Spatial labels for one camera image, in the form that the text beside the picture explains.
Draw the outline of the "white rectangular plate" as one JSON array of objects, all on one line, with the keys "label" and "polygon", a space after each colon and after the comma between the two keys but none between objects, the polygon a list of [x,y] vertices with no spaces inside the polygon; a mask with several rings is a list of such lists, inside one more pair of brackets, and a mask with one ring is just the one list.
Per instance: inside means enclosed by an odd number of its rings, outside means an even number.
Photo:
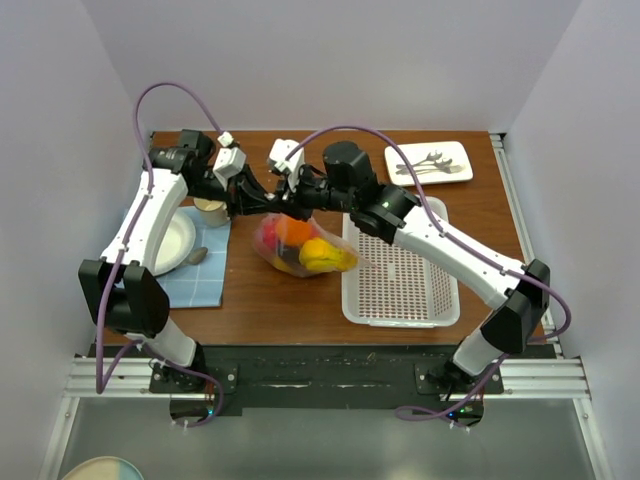
[{"label": "white rectangular plate", "polygon": [[[467,182],[473,170],[461,142],[423,142],[401,144],[398,148],[411,163],[421,185]],[[396,150],[387,146],[384,160],[392,184],[409,187],[415,183]]]}]

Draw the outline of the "pastel round plate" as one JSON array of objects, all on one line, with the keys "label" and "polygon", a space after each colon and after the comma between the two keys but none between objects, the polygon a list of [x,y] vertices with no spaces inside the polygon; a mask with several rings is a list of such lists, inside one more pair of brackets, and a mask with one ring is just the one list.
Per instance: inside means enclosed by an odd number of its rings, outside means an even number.
[{"label": "pastel round plate", "polygon": [[100,456],[72,468],[63,480],[143,480],[140,470],[131,462],[115,456]]}]

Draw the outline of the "fake red apple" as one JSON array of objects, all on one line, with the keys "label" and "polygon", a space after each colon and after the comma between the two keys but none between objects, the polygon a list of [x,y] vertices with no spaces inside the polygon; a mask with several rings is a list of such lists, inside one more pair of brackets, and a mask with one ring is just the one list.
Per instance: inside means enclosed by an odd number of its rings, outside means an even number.
[{"label": "fake red apple", "polygon": [[276,251],[279,245],[279,238],[276,232],[276,223],[265,221],[257,232],[258,246],[267,252]]}]

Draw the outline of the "blue checkered cloth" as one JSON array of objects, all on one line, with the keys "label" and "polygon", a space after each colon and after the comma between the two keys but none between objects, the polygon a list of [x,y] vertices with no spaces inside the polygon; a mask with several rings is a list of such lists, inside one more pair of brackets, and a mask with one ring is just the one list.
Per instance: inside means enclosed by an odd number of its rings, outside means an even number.
[{"label": "blue checkered cloth", "polygon": [[196,227],[196,240],[192,251],[199,247],[207,247],[208,254],[198,265],[179,264],[170,272],[155,278],[167,294],[172,309],[219,307],[224,287],[231,224],[211,228],[203,222],[195,207],[180,208],[189,210],[188,215]]}]

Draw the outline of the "silver spoon on plate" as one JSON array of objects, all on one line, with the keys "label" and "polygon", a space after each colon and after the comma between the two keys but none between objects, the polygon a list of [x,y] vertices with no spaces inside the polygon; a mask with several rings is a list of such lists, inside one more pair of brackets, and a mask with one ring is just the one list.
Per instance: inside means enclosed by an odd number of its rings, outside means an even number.
[{"label": "silver spoon on plate", "polygon": [[451,167],[453,166],[452,159],[445,160],[428,160],[424,159],[411,167],[405,164],[397,164],[395,174],[396,175],[409,175],[410,171],[413,171],[416,175],[425,175],[434,172],[443,172],[445,174],[451,173]]},{"label": "silver spoon on plate", "polygon": [[450,161],[439,150],[408,152],[405,153],[405,156],[417,175],[444,172],[450,164]]}]

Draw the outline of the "white plastic basket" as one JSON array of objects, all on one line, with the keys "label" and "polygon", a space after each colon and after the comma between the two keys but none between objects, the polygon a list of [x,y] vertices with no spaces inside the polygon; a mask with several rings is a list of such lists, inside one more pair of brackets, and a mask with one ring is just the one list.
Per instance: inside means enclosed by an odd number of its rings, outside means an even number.
[{"label": "white plastic basket", "polygon": [[386,328],[444,328],[460,318],[457,280],[424,258],[362,233],[343,216],[342,238],[360,254],[341,275],[343,315]]}]

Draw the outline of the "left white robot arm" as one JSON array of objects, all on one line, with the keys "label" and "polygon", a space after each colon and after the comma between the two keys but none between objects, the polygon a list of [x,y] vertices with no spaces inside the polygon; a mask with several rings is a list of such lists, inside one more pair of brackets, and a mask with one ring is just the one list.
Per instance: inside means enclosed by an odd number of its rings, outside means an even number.
[{"label": "left white robot arm", "polygon": [[100,258],[83,261],[78,270],[97,328],[98,393],[113,373],[103,366],[107,329],[162,361],[185,392],[196,392],[210,380],[201,346],[171,319],[169,297],[156,279],[161,243],[187,197],[223,201],[234,214],[260,213],[268,200],[229,132],[211,139],[184,130],[176,146],[144,149],[138,191],[121,227]]}]

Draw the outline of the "white round plate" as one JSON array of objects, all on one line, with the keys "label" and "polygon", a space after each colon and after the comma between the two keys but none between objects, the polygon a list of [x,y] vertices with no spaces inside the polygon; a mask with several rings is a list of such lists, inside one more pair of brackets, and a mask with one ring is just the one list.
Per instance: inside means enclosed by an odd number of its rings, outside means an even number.
[{"label": "white round plate", "polygon": [[179,208],[171,218],[156,257],[153,274],[162,276],[181,264],[192,251],[196,227],[187,208]]}]

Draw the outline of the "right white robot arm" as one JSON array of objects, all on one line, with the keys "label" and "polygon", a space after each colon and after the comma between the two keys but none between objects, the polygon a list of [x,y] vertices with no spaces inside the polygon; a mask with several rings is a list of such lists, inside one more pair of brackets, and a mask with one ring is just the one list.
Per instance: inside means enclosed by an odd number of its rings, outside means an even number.
[{"label": "right white robot arm", "polygon": [[469,392],[494,360],[524,351],[549,306],[546,264],[505,257],[454,228],[406,189],[379,182],[368,154],[353,142],[325,149],[323,174],[305,163],[302,146],[293,140],[276,140],[268,165],[283,178],[276,193],[283,212],[296,218],[315,210],[346,213],[361,232],[442,268],[490,307],[448,362],[445,379],[452,390]]}]

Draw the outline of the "fake orange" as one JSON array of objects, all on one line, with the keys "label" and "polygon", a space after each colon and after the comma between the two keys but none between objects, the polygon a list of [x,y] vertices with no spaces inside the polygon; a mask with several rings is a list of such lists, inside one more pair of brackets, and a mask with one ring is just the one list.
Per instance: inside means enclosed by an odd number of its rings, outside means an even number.
[{"label": "fake orange", "polygon": [[283,245],[300,247],[314,236],[314,227],[311,222],[281,216],[276,222],[275,232]]}]

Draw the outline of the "beige mug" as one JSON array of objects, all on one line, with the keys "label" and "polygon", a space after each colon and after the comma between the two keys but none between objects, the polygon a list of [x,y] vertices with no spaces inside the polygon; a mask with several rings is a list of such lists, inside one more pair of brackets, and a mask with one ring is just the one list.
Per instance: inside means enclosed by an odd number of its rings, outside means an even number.
[{"label": "beige mug", "polygon": [[229,223],[227,205],[219,200],[194,198],[193,203],[203,222],[211,228],[219,228]]}]

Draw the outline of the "fake yellow lemon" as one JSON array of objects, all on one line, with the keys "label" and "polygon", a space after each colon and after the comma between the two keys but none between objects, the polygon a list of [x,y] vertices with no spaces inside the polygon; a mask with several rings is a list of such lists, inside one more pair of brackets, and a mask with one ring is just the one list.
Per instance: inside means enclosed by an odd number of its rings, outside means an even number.
[{"label": "fake yellow lemon", "polygon": [[324,238],[315,237],[303,244],[299,262],[312,272],[344,272],[355,268],[358,258],[349,250],[335,246]]}]

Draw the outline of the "clear zip top bag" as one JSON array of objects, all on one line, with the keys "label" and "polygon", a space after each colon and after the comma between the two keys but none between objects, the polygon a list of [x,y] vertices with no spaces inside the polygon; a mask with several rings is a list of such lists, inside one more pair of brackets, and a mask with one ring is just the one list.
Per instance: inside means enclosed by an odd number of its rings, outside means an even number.
[{"label": "clear zip top bag", "polygon": [[268,214],[254,231],[252,245],[276,270],[298,278],[374,266],[343,238],[329,233],[313,218],[302,221],[281,213]]}]

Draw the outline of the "silver spoon on cloth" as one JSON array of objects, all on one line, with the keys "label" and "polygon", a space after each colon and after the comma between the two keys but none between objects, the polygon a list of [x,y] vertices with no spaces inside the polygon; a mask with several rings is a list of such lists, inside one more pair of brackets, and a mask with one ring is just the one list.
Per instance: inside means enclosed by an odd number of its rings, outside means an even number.
[{"label": "silver spoon on cloth", "polygon": [[199,247],[194,249],[181,263],[181,266],[186,265],[198,265],[201,263],[208,254],[207,247]]}]

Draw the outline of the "silver fork on plate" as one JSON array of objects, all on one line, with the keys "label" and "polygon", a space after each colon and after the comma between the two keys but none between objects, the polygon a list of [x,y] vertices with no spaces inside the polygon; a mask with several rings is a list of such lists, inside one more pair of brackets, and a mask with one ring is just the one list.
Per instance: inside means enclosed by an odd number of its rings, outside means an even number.
[{"label": "silver fork on plate", "polygon": [[421,163],[421,164],[413,164],[412,170],[416,175],[427,175],[427,174],[445,174],[445,175],[453,175],[461,173],[465,170],[465,166],[458,164],[445,164],[445,163]]}]

